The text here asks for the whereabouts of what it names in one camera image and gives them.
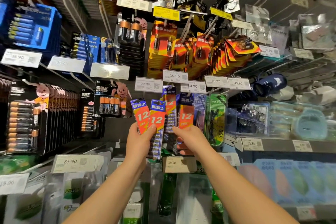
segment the hand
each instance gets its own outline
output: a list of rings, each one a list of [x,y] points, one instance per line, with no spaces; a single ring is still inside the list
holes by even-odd
[[[150,147],[149,141],[155,133],[155,124],[151,125],[145,133],[140,135],[137,123],[133,123],[128,132],[125,160],[140,165],[143,170],[145,168],[145,159]]]
[[[202,131],[196,126],[190,126],[185,129],[173,127],[175,135],[178,136],[178,141],[183,142],[177,145],[177,149],[181,150],[182,155],[199,155],[207,148],[211,148],[208,140],[205,138]]]

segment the right hand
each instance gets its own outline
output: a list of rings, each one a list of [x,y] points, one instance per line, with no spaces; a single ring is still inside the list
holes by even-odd
[[[181,150],[180,153],[182,155],[196,155],[196,157],[199,157],[205,149],[211,148],[202,131],[196,126],[190,126],[185,129],[173,127],[173,131],[179,137],[177,140],[183,142],[177,145],[177,149]]]

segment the left hand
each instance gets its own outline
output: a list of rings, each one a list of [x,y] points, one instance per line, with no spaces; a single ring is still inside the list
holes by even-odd
[[[142,171],[145,169],[145,159],[149,151],[150,140],[156,133],[156,126],[151,125],[142,135],[138,132],[137,123],[133,123],[129,128],[125,161],[131,161],[140,165]]]

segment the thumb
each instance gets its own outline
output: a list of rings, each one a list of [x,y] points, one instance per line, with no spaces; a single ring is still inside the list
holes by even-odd
[[[175,135],[181,137],[182,139],[185,139],[186,137],[188,137],[189,128],[180,129],[178,127],[173,127],[173,131],[174,131]]]
[[[156,133],[156,126],[155,124],[152,124],[146,131],[141,135],[141,137],[144,137],[146,140],[150,140],[153,135]]]

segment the forearm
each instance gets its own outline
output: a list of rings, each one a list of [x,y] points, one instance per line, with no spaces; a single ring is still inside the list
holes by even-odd
[[[63,223],[117,223],[140,175],[139,164],[125,160]]]
[[[198,158],[234,223],[298,223],[283,208],[239,174],[211,147],[204,149]]]

